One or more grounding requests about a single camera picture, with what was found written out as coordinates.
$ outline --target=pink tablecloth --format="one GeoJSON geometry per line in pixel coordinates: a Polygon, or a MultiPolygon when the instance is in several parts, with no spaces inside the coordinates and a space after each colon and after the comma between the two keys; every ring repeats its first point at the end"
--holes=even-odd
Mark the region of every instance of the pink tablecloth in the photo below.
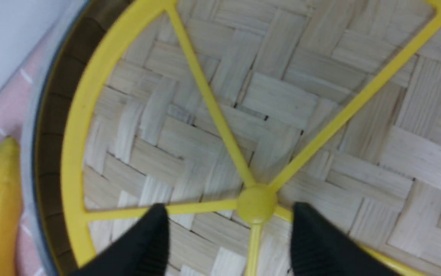
{"type": "MultiPolygon", "coordinates": [[[[5,87],[0,91],[0,142],[6,136],[21,139],[21,130],[30,99],[33,78],[44,52],[45,39],[33,51],[23,66],[15,72],[5,87]]],[[[33,244],[28,218],[23,211],[17,237],[16,265],[21,276],[42,276],[45,271],[41,266],[38,253],[33,244]]]]}

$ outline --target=yellow rim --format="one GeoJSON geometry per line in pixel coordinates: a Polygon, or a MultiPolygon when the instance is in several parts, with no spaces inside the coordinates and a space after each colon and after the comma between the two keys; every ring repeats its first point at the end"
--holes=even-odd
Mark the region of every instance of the yellow rim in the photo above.
{"type": "MultiPolygon", "coordinates": [[[[432,19],[432,21],[383,68],[362,92],[271,181],[266,190],[275,193],[287,180],[292,178],[317,150],[319,150],[339,128],[346,124],[421,46],[439,30],[441,27],[441,0],[427,1],[436,7],[437,13],[434,19],[432,19]]],[[[146,208],[134,208],[102,212],[87,211],[84,206],[82,162],[87,130],[93,114],[94,105],[98,100],[105,80],[133,39],[139,35],[145,26],[164,11],[166,11],[170,17],[180,45],[191,68],[191,72],[196,79],[199,90],[219,130],[220,136],[247,187],[246,190],[255,189],[258,186],[203,75],[203,71],[198,63],[175,5],[176,0],[137,0],[130,5],[108,31],[94,52],[75,93],[68,116],[62,150],[61,185],[67,232],[79,266],[87,263],[95,255],[94,246],[87,227],[88,222],[93,220],[138,218],[147,210],[146,208]]],[[[205,213],[231,209],[239,210],[241,206],[247,206],[246,208],[249,208],[249,204],[238,204],[237,199],[228,199],[215,202],[170,205],[168,206],[168,211],[171,214],[205,213]]],[[[273,208],[269,209],[273,215],[287,221],[292,220],[292,212],[281,206],[273,206],[273,208]]],[[[258,215],[256,210],[243,209],[242,211],[253,213],[254,216],[258,215]]],[[[256,274],[261,231],[262,223],[257,222],[251,225],[246,267],[246,275],[249,276],[256,274]]],[[[365,247],[364,249],[403,275],[422,275],[422,273],[381,255],[374,250],[365,247]]]]}

